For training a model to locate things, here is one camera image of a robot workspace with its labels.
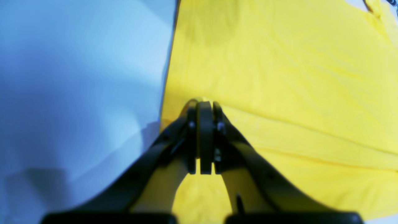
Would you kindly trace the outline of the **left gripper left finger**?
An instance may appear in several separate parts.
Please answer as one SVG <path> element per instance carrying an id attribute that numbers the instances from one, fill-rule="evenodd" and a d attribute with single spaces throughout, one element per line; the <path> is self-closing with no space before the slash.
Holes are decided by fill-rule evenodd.
<path id="1" fill-rule="evenodd" d="M 198 133 L 205 102 L 190 100 L 178 119 L 103 192 L 72 210 L 46 215 L 42 224 L 176 224 L 175 193 L 196 173 Z"/>

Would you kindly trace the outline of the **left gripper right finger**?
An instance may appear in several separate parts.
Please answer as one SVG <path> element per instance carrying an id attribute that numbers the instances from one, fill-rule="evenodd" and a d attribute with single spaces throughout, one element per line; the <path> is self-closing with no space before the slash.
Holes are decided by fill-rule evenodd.
<path id="1" fill-rule="evenodd" d="M 205 102 L 205 172 L 223 178 L 233 214 L 226 224 L 362 224 L 304 194 L 257 153 L 219 103 Z"/>

